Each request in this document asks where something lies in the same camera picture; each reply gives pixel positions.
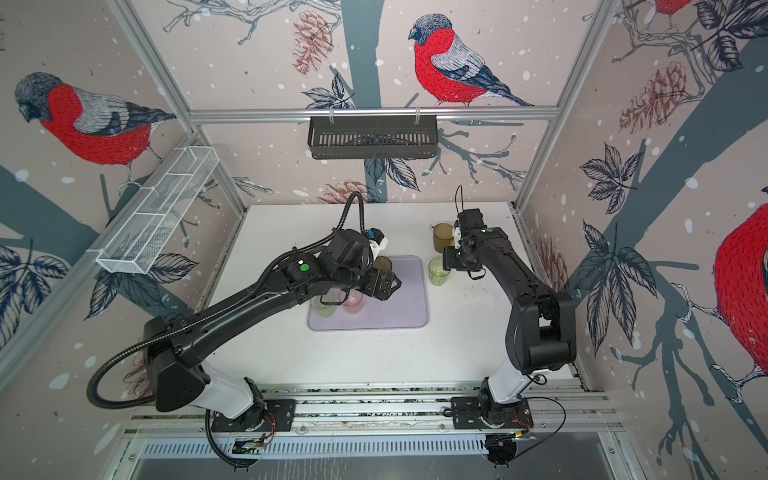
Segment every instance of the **green glass cup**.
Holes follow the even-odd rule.
[[[434,286],[441,286],[448,279],[450,270],[442,269],[442,257],[433,258],[429,261],[429,282]]]

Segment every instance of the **bird head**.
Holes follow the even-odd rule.
[[[453,28],[448,17],[441,13],[430,13],[416,20],[413,28],[411,28],[411,33],[408,35],[408,39],[415,40],[419,47],[423,47],[433,33],[443,28]]]
[[[39,118],[52,121],[51,109],[48,108],[48,94],[63,84],[59,77],[38,71],[27,75],[16,85],[16,103],[18,111],[26,121]]]

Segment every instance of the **bird wing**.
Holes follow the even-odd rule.
[[[74,91],[83,104],[83,113],[74,127],[84,134],[112,137],[176,117],[159,108],[142,107],[115,95],[92,94],[80,88],[74,88]]]
[[[451,80],[460,81],[464,84],[472,84],[472,78],[475,77],[485,67],[485,60],[480,54],[469,49],[458,37],[453,36],[451,48],[446,53],[440,53],[431,57],[432,64],[440,73]]]

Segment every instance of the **lavender tray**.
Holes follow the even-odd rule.
[[[412,255],[389,257],[392,271],[402,281],[402,287],[389,300],[363,297],[362,309],[349,314],[344,306],[336,307],[329,317],[318,315],[310,308],[310,329],[323,330],[368,330],[408,329],[426,325],[429,319],[427,289],[422,259]]]

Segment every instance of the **black wire basket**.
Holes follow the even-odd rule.
[[[437,155],[437,117],[312,117],[307,140],[312,157],[432,158]]]

